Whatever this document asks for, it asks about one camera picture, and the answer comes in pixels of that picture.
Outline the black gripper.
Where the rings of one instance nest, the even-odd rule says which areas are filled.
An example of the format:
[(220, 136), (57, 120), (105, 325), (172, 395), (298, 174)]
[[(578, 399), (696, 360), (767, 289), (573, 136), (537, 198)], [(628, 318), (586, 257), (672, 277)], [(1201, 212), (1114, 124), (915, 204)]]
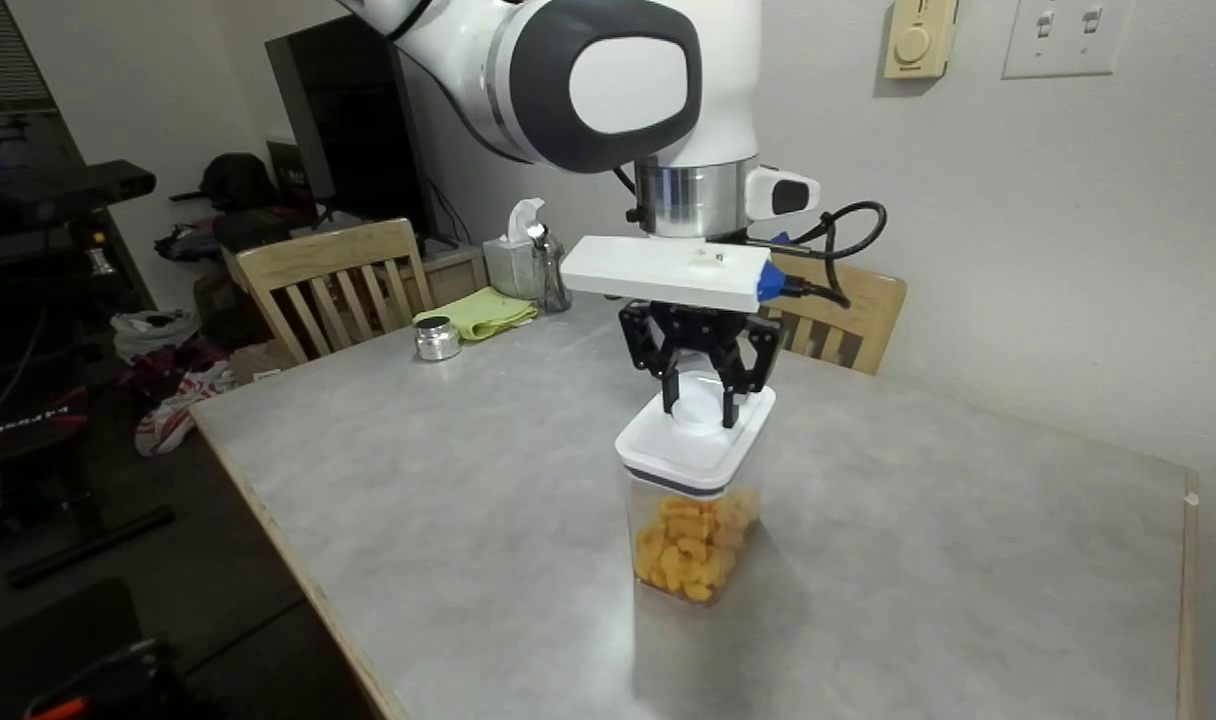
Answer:
[(660, 381), (663, 410), (680, 399), (688, 353), (710, 360), (721, 375), (721, 424), (734, 426), (740, 395), (758, 392), (781, 353), (781, 325), (743, 313), (706, 313), (680, 304), (622, 304), (621, 328), (641, 372)]

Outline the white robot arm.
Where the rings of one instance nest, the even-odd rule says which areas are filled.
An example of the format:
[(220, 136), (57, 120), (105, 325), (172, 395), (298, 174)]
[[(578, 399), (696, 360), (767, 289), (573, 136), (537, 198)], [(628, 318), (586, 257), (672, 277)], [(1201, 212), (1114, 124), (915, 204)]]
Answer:
[(515, 165), (636, 169), (655, 239), (751, 224), (764, 0), (339, 0)]

